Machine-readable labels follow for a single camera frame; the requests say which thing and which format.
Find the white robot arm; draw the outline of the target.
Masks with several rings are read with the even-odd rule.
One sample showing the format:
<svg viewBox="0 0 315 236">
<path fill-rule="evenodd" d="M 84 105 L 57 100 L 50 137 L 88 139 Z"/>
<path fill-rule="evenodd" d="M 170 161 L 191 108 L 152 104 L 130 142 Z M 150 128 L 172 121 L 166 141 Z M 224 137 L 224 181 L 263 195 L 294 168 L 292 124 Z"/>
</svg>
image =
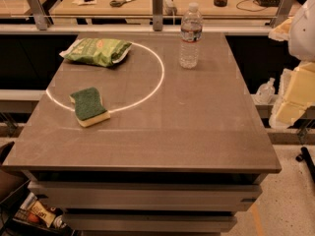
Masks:
<svg viewBox="0 0 315 236">
<path fill-rule="evenodd" d="M 292 18 L 272 29 L 269 38 L 286 40 L 289 54 L 300 61 L 281 75 L 279 96 L 269 119 L 273 129 L 286 129 L 315 103 L 315 0 L 307 0 Z"/>
</svg>

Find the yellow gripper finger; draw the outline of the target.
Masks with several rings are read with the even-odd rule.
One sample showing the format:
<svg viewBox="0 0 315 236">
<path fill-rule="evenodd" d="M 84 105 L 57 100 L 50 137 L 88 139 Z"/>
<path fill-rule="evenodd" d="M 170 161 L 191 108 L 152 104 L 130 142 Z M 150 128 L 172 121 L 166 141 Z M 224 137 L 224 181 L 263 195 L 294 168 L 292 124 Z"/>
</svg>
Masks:
<svg viewBox="0 0 315 236">
<path fill-rule="evenodd" d="M 315 63 L 300 62 L 293 71 L 284 69 L 269 125 L 273 129 L 286 129 L 314 103 Z"/>
<path fill-rule="evenodd" d="M 269 32 L 269 38 L 275 41 L 289 41 L 289 31 L 292 17 L 286 19 Z"/>
</svg>

